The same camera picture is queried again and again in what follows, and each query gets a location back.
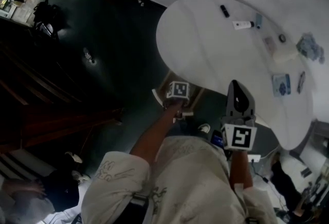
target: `floor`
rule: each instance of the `floor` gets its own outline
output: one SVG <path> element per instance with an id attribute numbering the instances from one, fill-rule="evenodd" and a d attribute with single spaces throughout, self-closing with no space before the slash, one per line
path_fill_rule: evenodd
<path id="1" fill-rule="evenodd" d="M 59 6 L 65 19 L 58 33 L 66 51 L 61 55 L 62 67 L 95 101 L 120 101 L 124 106 L 121 126 L 106 125 L 93 131 L 82 168 L 92 176 L 106 152 L 128 152 L 162 112 L 151 89 L 159 86 L 168 72 L 155 41 L 156 26 L 165 7 L 149 0 L 49 3 Z M 84 48 L 95 64 L 84 58 Z M 207 121 L 218 130 L 225 103 L 225 96 L 206 91 L 195 109 L 196 120 Z M 258 128 L 253 152 L 265 156 L 278 142 L 270 129 Z"/>

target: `black marker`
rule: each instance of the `black marker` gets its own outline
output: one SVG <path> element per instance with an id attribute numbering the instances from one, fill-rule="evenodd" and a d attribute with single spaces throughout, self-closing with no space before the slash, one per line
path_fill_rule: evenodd
<path id="1" fill-rule="evenodd" d="M 227 12 L 226 7 L 224 5 L 221 5 L 220 8 L 225 17 L 230 17 L 230 14 Z"/>

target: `white t-shirt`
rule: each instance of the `white t-shirt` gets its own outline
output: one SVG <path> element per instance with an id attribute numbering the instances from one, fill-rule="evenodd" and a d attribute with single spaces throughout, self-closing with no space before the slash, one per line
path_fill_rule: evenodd
<path id="1" fill-rule="evenodd" d="M 154 201 L 152 224 L 277 223 L 267 192 L 229 184 L 222 149 L 198 137 L 167 137 L 152 165 L 121 152 L 105 154 L 82 202 L 85 224 L 113 223 L 114 212 L 134 193 Z"/>

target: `white round table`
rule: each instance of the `white round table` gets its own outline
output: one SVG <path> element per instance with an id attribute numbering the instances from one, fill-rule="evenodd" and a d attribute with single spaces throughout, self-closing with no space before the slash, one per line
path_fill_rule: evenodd
<path id="1" fill-rule="evenodd" d="M 166 65 L 190 83 L 225 95 L 232 80 L 244 84 L 255 99 L 257 122 L 270 127 L 290 150 L 303 140 L 313 118 L 311 77 L 299 55 L 281 63 L 273 59 L 264 38 L 270 33 L 277 39 L 282 31 L 264 15 L 260 30 L 234 30 L 232 21 L 255 22 L 256 13 L 235 0 L 178 0 L 161 16 L 156 42 Z M 288 38 L 287 44 L 294 46 Z M 298 94 L 303 71 L 306 79 Z M 291 95 L 275 97 L 272 75 L 285 73 L 290 75 Z"/>

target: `blue package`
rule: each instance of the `blue package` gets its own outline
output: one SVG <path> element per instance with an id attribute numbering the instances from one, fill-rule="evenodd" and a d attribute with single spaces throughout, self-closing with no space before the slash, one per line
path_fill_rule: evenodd
<path id="1" fill-rule="evenodd" d="M 289 74 L 273 75 L 272 85 L 275 97 L 282 97 L 291 94 Z"/>

